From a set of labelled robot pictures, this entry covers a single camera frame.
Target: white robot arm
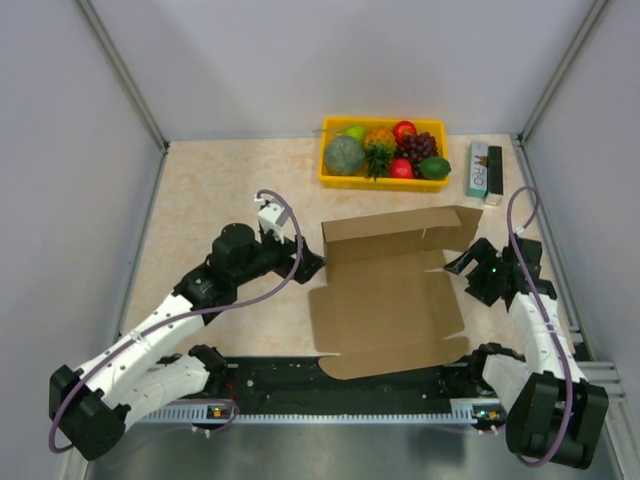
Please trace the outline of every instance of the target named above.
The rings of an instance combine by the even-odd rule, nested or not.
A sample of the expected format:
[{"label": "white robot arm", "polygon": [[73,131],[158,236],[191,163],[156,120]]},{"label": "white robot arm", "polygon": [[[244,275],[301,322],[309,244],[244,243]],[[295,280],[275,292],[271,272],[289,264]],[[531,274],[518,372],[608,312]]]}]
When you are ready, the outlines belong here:
[{"label": "white robot arm", "polygon": [[225,309],[243,306],[232,305],[241,285],[269,272],[284,279],[269,294],[244,304],[257,303],[286,281],[306,283],[324,266],[324,258],[307,247],[295,219],[296,240],[284,236],[282,227],[289,219],[286,203],[275,192],[263,192],[284,205],[257,199],[260,241],[248,225],[226,226],[204,263],[187,273],[138,327],[93,360],[75,370],[64,365],[51,376],[52,451],[61,451],[55,446],[59,428],[87,460],[96,459],[150,412],[203,389],[214,396],[223,386],[226,370],[224,358],[214,348],[197,345],[171,364],[156,363]]}]

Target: yellow plastic tray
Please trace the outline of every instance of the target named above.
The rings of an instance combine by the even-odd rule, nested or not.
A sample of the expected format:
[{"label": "yellow plastic tray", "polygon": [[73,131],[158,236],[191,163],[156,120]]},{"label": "yellow plastic tray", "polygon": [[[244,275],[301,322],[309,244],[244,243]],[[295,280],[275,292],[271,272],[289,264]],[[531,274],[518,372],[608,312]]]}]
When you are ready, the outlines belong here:
[{"label": "yellow plastic tray", "polygon": [[338,130],[357,123],[367,130],[376,127],[392,129],[401,120],[411,121],[418,130],[418,133],[428,132],[436,139],[438,155],[448,157],[447,134],[444,123],[439,120],[420,120],[410,118],[359,118],[359,117],[327,117],[322,124],[320,161],[318,162],[318,178],[325,187],[328,188],[356,188],[360,190],[397,190],[402,192],[427,192],[436,193],[449,184],[449,175],[443,180],[420,180],[404,178],[364,178],[363,175],[346,177],[331,175],[324,164],[324,149],[335,136],[327,130]]}]

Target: unfolded cardboard box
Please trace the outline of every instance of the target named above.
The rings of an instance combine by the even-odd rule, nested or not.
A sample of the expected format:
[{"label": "unfolded cardboard box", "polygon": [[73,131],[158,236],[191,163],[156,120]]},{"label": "unfolded cardboard box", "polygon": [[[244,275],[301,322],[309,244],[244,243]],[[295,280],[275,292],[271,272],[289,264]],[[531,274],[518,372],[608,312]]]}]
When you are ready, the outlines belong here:
[{"label": "unfolded cardboard box", "polygon": [[482,210],[450,206],[322,224],[326,287],[309,293],[320,367],[349,379],[455,362],[469,348],[443,250],[465,251]]}]

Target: grapes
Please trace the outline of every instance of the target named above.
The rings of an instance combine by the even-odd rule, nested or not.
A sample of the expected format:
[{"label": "grapes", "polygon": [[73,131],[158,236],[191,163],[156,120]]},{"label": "grapes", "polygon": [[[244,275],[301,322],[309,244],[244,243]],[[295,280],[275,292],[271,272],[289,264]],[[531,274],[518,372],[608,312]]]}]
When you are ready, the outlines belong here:
[{"label": "grapes", "polygon": [[438,155],[436,139],[428,132],[417,135],[405,135],[402,145],[398,145],[396,157],[404,157],[414,166],[416,178],[424,178],[420,174],[418,164],[428,157]]}]

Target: table surface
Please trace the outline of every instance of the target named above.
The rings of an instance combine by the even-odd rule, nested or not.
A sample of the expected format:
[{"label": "table surface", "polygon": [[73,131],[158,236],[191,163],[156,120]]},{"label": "table surface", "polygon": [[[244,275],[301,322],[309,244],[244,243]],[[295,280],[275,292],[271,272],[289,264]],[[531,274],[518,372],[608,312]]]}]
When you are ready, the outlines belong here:
[{"label": "table surface", "polygon": [[[472,140],[503,148],[505,197],[498,207],[464,195],[465,164]],[[507,242],[507,201],[523,185],[509,136],[451,135],[448,147],[453,168],[449,186],[437,194],[423,194],[324,188],[316,177],[318,138],[172,143],[124,330],[135,328],[185,273],[203,261],[225,225],[242,222],[257,227],[253,197],[261,188],[279,192],[292,205],[314,252],[322,253],[322,221],[454,204],[482,208],[477,237],[487,237],[501,248]],[[530,211],[529,199],[523,194],[515,204],[514,225],[521,225]],[[535,222],[526,236],[539,238]],[[456,255],[447,253],[450,258]],[[543,278],[553,279],[546,255],[542,269]],[[267,275],[251,282],[240,289],[239,300],[254,298],[279,281],[276,275]],[[467,283],[463,276],[452,276],[452,281],[470,348],[499,342],[522,351],[520,332],[504,303],[486,307],[464,293]],[[192,345],[204,343],[217,347],[225,356],[318,355],[321,352],[313,343],[307,293],[325,284],[321,272],[306,285],[292,283],[259,305],[226,312],[185,339],[176,351],[184,353]],[[564,322],[564,312],[560,315]]]}]

